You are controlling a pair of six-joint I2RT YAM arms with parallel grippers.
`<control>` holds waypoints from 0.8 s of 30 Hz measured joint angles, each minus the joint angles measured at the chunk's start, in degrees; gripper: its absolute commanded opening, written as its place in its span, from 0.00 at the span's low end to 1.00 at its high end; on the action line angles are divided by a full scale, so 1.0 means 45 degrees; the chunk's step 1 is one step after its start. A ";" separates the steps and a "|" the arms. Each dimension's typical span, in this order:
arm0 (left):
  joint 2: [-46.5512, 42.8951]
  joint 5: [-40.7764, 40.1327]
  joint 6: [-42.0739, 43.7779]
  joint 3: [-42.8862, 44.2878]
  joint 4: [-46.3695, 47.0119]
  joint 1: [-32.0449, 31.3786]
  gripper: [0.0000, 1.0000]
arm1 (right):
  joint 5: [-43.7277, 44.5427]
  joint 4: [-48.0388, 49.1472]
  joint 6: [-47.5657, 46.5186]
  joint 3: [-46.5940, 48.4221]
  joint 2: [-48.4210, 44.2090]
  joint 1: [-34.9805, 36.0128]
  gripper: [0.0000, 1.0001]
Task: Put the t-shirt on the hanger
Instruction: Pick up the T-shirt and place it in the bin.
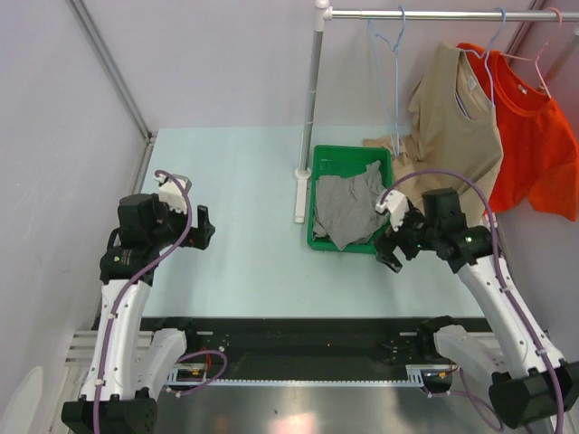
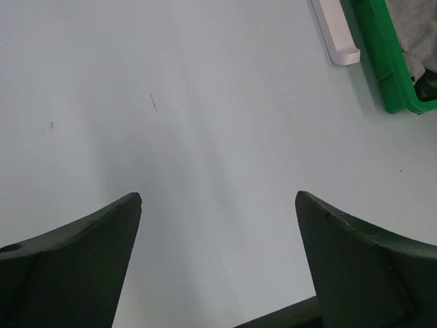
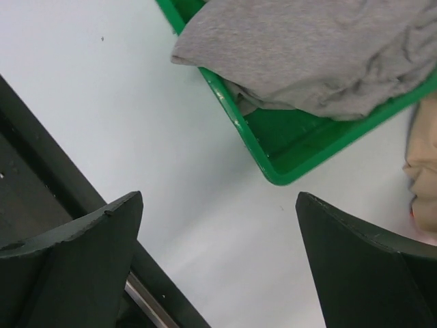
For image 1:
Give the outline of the grey t shirt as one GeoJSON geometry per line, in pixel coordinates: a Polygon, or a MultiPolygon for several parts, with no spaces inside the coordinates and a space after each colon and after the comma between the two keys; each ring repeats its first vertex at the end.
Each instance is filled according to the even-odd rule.
{"type": "Polygon", "coordinates": [[[331,241],[338,250],[362,245],[386,225],[388,218],[375,211],[384,191],[382,164],[375,160],[359,175],[322,175],[316,181],[312,239],[331,241]]]}

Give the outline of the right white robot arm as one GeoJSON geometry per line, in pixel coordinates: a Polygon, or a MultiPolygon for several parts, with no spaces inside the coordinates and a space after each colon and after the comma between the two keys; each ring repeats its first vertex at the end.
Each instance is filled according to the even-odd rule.
{"type": "Polygon", "coordinates": [[[417,209],[402,193],[390,189],[375,203],[390,224],[375,240],[376,258],[398,272],[401,262],[432,251],[470,291],[498,344],[492,349],[448,316],[424,322],[417,351],[428,363],[442,358],[456,363],[488,387],[491,408],[500,425],[528,428],[555,417],[564,419],[578,399],[578,364],[566,361],[539,327],[498,256],[492,233],[470,227],[456,191],[424,193],[417,209]]]}

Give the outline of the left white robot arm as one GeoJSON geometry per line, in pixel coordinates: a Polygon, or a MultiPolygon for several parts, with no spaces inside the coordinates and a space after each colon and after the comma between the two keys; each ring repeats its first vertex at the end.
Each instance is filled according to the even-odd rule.
{"type": "Polygon", "coordinates": [[[119,225],[100,259],[101,310],[90,369],[79,397],[66,401],[61,419],[74,433],[151,433],[157,400],[177,362],[190,361],[199,338],[165,328],[138,354],[138,338],[159,262],[178,247],[205,250],[215,233],[207,207],[194,212],[181,199],[171,207],[157,193],[119,202],[119,225]]]}

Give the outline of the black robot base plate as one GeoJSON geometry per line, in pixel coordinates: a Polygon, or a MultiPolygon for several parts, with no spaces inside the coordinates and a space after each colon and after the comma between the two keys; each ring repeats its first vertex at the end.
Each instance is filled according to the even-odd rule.
{"type": "Polygon", "coordinates": [[[138,330],[177,328],[189,353],[224,349],[223,379],[265,382],[403,380],[409,365],[442,364],[417,337],[425,317],[362,319],[145,317],[138,330]]]}

